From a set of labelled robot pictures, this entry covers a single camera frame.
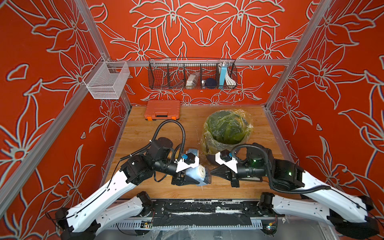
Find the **blue pencil sharpener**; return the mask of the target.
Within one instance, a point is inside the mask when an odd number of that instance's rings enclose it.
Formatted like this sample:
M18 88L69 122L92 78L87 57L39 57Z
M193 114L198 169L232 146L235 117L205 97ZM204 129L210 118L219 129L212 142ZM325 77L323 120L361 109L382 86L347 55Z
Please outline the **blue pencil sharpener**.
M196 184L198 187L210 185L212 183L210 171L202 165L199 165L196 168L188 168L186 174L188 177L198 182Z
M199 150L198 149L194 149L194 148L190 148L190 149L188 149L187 151L186 151L186 154L189 154L189 153L192 153L192 154L194 154L195 156L199 156Z

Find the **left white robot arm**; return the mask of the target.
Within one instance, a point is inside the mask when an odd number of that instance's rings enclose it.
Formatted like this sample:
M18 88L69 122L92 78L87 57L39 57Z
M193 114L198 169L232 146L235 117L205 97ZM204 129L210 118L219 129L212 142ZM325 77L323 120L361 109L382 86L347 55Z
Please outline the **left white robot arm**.
M158 137L161 128L170 123L178 125L182 132L182 142L176 147L171 140ZM198 167L198 160L191 153L185 154L185 142L186 131L180 122L162 122L146 146L121 159L124 164L115 169L107 183L76 206L57 210L52 221L62 231L60 238L93 240L107 227L125 218L147 215L153 202L146 192L117 206L112 204L156 172L172 176L171 183L175 186L199 185L190 171Z

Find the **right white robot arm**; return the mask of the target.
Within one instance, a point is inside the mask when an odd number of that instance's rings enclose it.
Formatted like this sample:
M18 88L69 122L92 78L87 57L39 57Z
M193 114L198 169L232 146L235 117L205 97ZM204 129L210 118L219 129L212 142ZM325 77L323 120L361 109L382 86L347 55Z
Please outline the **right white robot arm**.
M352 196L326 184L300 166L274 158L259 144L241 144L215 154L219 165L212 175L230 181L260 182L268 178L274 193L262 193L258 208L264 215L291 215L323 222L349 238L365 240L380 233L380 221L370 212L373 201Z

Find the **grey bin with green bag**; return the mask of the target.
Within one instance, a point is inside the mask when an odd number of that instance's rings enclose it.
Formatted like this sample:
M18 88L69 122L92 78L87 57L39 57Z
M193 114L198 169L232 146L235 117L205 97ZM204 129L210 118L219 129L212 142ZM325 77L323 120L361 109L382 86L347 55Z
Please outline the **grey bin with green bag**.
M215 154L232 150L246 143L253 132L252 115L243 109L220 110L207 117L202 132L202 150L209 163L214 166Z

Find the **orange tool case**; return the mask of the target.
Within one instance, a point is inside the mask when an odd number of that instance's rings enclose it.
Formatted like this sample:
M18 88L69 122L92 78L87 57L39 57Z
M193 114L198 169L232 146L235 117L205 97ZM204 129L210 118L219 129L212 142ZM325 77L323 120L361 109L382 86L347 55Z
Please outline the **orange tool case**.
M180 111L181 102L179 100L150 100L144 118L147 121L179 120Z

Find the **dark blue round object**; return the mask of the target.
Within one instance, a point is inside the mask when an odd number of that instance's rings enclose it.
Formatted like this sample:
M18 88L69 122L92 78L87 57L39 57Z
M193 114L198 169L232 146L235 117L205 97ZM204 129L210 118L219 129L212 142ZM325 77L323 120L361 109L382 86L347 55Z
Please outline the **dark blue round object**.
M215 89L217 87L217 81L213 78L208 78L205 80L205 88Z

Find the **grey packet in basket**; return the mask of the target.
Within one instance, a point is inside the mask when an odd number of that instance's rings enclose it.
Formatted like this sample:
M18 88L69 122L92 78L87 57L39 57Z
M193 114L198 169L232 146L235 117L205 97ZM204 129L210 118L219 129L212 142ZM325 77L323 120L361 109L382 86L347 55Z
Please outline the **grey packet in basket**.
M200 73L195 72L189 75L187 82L186 82L186 89L191 90L195 88L199 82Z

